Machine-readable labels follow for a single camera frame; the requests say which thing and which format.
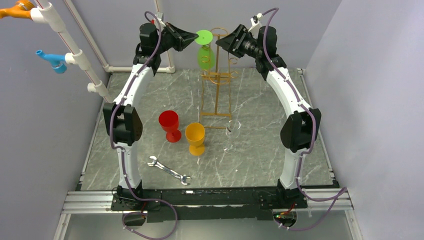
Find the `red plastic wine glass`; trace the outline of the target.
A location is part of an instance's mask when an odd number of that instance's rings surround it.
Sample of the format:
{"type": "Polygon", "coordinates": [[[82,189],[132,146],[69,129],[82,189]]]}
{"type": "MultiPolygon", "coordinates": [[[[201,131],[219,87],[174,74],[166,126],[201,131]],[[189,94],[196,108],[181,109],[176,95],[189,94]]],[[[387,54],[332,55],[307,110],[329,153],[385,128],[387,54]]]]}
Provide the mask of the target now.
{"type": "Polygon", "coordinates": [[[158,117],[161,128],[166,132],[166,140],[170,143],[178,142],[182,133],[179,130],[179,116],[173,110],[166,110],[158,117]]]}

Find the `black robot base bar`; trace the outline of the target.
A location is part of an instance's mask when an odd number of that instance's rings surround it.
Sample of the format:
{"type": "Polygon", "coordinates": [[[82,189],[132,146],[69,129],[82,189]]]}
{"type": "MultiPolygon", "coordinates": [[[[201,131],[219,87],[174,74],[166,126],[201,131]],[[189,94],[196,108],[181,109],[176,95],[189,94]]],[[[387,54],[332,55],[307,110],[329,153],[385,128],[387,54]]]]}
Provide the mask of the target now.
{"type": "Polygon", "coordinates": [[[146,211],[148,223],[169,220],[257,219],[271,220],[271,212],[306,209],[297,191],[282,187],[214,187],[142,189],[134,198],[128,190],[112,195],[112,211],[146,211]]]}

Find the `orange plastic wine glass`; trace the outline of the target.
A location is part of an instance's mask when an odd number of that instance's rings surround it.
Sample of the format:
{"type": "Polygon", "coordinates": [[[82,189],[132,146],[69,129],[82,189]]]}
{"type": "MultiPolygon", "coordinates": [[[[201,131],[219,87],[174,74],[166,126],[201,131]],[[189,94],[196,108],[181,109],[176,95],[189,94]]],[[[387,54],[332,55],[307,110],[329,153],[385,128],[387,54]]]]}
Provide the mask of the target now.
{"type": "Polygon", "coordinates": [[[185,129],[188,150],[193,156],[201,156],[205,152],[205,128],[199,122],[190,123],[185,129]]]}

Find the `green plastic wine glass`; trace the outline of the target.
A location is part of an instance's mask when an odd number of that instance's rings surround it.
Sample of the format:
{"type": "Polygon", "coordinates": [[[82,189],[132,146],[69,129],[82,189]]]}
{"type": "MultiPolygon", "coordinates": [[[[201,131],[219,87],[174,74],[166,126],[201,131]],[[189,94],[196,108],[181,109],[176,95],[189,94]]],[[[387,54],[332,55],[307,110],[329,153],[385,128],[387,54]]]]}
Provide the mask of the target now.
{"type": "Polygon", "coordinates": [[[197,51],[197,63],[202,70],[210,70],[215,65],[215,53],[211,48],[214,36],[211,31],[202,29],[196,32],[194,40],[200,47],[197,51]]]}

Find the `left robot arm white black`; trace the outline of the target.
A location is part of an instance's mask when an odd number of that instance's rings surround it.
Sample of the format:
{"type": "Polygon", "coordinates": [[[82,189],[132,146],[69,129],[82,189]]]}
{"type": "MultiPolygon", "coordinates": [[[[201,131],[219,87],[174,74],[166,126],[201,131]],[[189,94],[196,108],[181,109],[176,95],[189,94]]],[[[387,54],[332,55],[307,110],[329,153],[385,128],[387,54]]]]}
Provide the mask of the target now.
{"type": "Polygon", "coordinates": [[[182,30],[168,22],[162,29],[153,23],[142,24],[130,76],[113,102],[103,106],[106,132],[112,149],[118,155],[119,183],[116,194],[131,210],[139,209],[144,203],[137,157],[143,124],[137,106],[158,71],[161,54],[170,49],[181,52],[197,38],[197,33],[182,30]]]}

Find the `clear wine glass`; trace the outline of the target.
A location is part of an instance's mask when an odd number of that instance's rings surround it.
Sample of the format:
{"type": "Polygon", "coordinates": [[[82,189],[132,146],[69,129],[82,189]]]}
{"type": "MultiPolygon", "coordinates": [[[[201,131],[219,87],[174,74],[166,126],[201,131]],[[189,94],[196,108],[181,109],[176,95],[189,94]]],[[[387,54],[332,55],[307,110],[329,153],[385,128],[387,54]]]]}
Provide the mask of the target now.
{"type": "Polygon", "coordinates": [[[227,140],[223,144],[223,150],[225,153],[232,154],[236,151],[237,147],[235,144],[235,140],[240,135],[240,131],[241,123],[238,120],[232,119],[227,123],[225,128],[227,140]]]}

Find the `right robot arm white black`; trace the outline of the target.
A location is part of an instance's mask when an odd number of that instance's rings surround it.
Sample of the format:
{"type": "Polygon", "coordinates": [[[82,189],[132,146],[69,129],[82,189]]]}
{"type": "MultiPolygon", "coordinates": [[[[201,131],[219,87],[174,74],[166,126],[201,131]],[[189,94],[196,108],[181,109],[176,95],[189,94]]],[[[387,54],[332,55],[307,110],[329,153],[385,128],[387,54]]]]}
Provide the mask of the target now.
{"type": "Polygon", "coordinates": [[[292,190],[301,183],[302,161],[313,149],[322,114],[318,108],[312,108],[296,88],[286,63],[277,53],[277,40],[277,31],[272,26],[260,27],[254,37],[240,24],[216,44],[237,58],[245,55],[254,58],[256,70],[282,104],[286,121],[280,131],[280,140],[285,153],[279,177],[282,190],[275,194],[275,200],[280,207],[287,208],[295,201],[292,190]]]}

